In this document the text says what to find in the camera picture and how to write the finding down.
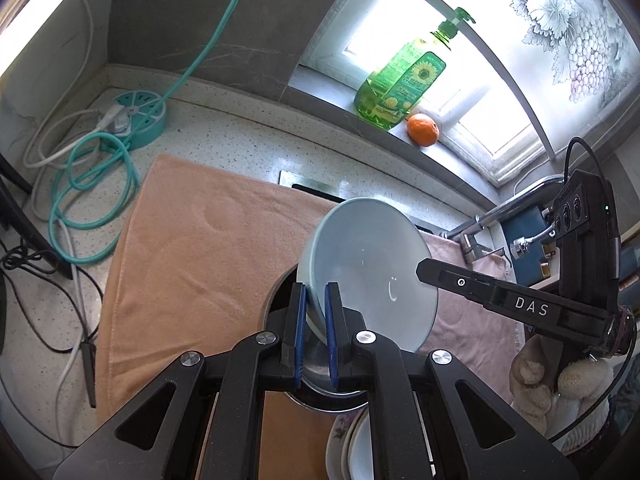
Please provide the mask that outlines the white fuzzy glove hand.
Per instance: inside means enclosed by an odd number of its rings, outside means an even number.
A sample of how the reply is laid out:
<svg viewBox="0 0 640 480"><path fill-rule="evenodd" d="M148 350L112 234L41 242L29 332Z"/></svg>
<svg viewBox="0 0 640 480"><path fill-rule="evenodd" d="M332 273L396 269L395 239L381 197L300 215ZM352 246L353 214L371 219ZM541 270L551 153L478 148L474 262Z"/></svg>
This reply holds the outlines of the white fuzzy glove hand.
<svg viewBox="0 0 640 480"><path fill-rule="evenodd" d="M555 442L563 453L577 451L603 428L610 404L600 396L612 385L613 369L606 359L587 358L560 370L554 365L562 344L535 335L521 348L510 368L512 408L546 438L556 436L582 416L593 412Z"/></svg>

